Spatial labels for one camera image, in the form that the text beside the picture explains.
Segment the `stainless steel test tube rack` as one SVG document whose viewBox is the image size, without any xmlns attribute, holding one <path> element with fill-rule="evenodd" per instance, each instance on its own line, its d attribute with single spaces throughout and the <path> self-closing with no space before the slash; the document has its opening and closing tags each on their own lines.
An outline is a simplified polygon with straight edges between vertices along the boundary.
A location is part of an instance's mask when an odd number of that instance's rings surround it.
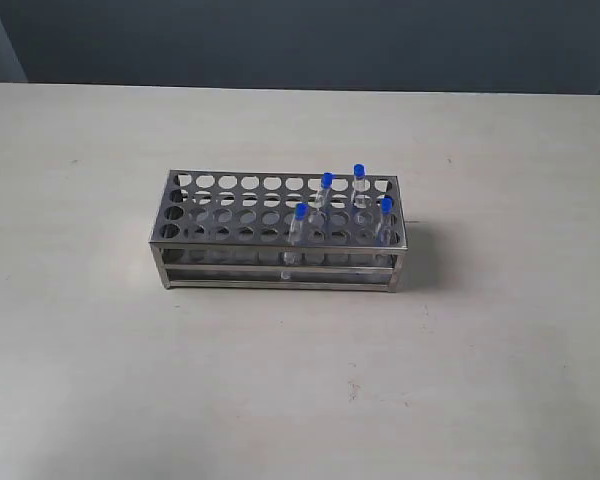
<svg viewBox="0 0 600 480">
<path fill-rule="evenodd" d="M 408 236 L 395 176 L 366 174 L 366 207 L 352 205 L 353 172 L 333 174 L 325 222 L 309 222 L 323 174 L 172 170 L 149 246 L 165 288 L 219 287 L 394 292 Z M 380 201 L 391 243 L 376 245 Z M 283 253 L 297 204 L 307 203 L 297 266 Z"/>
</svg>

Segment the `blue capped tube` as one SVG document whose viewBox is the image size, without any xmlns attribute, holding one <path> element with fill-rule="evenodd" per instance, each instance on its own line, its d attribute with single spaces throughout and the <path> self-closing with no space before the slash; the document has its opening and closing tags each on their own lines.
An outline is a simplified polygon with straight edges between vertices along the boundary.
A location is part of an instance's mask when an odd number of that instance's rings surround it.
<svg viewBox="0 0 600 480">
<path fill-rule="evenodd" d="M 283 264 L 285 267 L 297 266 L 302 262 L 303 253 L 296 250 L 296 247 L 301 243 L 304 223 L 308 212 L 309 207 L 307 203 L 299 203 L 295 207 L 287 237 L 287 245 L 291 247 L 291 250 L 286 250 L 283 253 Z"/>
<path fill-rule="evenodd" d="M 366 170 L 363 164 L 355 164 L 353 167 L 352 197 L 351 202 L 355 208 L 363 209 L 366 207 Z"/>
<path fill-rule="evenodd" d="M 391 210 L 393 201 L 384 196 L 380 201 L 379 221 L 375 227 L 375 240 L 378 247 L 385 248 L 391 243 Z"/>
<path fill-rule="evenodd" d="M 320 179 L 320 186 L 311 202 L 309 222 L 312 225 L 322 226 L 326 218 L 329 195 L 333 183 L 333 174 L 325 172 Z"/>
</svg>

